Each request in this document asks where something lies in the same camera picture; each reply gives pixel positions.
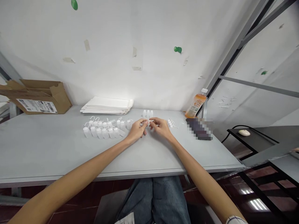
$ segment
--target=jeans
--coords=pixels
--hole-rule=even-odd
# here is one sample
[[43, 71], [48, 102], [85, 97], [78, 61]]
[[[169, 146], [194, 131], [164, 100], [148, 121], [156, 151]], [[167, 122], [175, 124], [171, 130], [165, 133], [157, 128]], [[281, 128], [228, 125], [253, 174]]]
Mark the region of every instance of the jeans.
[[127, 192], [116, 221], [134, 212], [136, 224], [190, 224], [178, 176], [136, 179]]

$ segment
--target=white wall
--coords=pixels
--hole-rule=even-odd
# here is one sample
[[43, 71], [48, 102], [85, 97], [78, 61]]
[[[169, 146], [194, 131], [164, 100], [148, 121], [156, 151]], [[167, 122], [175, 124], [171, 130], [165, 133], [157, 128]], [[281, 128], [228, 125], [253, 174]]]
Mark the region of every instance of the white wall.
[[70, 1], [1, 0], [0, 51], [25, 79], [64, 82], [75, 105], [96, 95], [134, 99], [134, 108], [182, 110], [257, 2], [86, 0], [75, 11]]
[[281, 118], [270, 126], [292, 126], [299, 125], [299, 109]]
[[[293, 4], [257, 34], [226, 76], [298, 92], [298, 7]], [[214, 134], [222, 140], [235, 125], [270, 126], [298, 108], [298, 98], [223, 80], [208, 101], [208, 116], [214, 122]], [[233, 137], [228, 138], [225, 145], [234, 146], [232, 141]]]

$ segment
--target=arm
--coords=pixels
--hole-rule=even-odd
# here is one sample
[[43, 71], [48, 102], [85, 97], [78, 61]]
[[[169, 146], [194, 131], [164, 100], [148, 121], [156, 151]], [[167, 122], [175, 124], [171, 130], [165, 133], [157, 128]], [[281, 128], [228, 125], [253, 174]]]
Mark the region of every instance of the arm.
[[8, 223], [46, 223], [58, 208], [92, 182], [109, 163], [142, 137], [143, 133], [146, 134], [146, 126], [147, 119], [136, 121], [132, 125], [130, 133], [123, 141], [52, 183], [49, 187], [31, 198]]
[[238, 216], [245, 220], [239, 209], [227, 196], [220, 185], [172, 135], [167, 122], [160, 118], [150, 118], [150, 120], [154, 120], [154, 122], [150, 122], [151, 129], [154, 128], [159, 135], [165, 137], [169, 141], [181, 162], [185, 166], [188, 174], [191, 176], [199, 192], [209, 203], [220, 221], [225, 223], [231, 216]]

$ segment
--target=orange juice bottle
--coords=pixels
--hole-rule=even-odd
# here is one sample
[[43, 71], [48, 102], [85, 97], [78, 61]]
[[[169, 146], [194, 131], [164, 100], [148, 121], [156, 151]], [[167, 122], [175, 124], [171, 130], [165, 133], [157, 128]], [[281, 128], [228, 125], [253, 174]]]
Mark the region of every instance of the orange juice bottle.
[[202, 89], [202, 92], [200, 94], [197, 94], [193, 101], [188, 108], [188, 110], [185, 113], [185, 117], [187, 118], [194, 118], [196, 113], [198, 112], [199, 108], [202, 106], [202, 104], [206, 101], [206, 93], [208, 92], [207, 89]]

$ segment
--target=hand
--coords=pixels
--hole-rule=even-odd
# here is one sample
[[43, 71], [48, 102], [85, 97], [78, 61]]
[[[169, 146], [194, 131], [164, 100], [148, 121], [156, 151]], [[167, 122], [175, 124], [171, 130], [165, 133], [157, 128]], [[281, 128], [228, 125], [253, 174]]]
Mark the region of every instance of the hand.
[[126, 137], [132, 144], [136, 142], [139, 138], [143, 137], [143, 134], [146, 135], [146, 127], [148, 124], [147, 119], [139, 119], [132, 124], [131, 130]]
[[163, 120], [161, 118], [150, 118], [149, 120], [154, 120], [149, 122], [149, 126], [151, 127], [150, 129], [154, 128], [159, 135], [166, 138], [167, 140], [170, 140], [173, 137], [166, 120]]

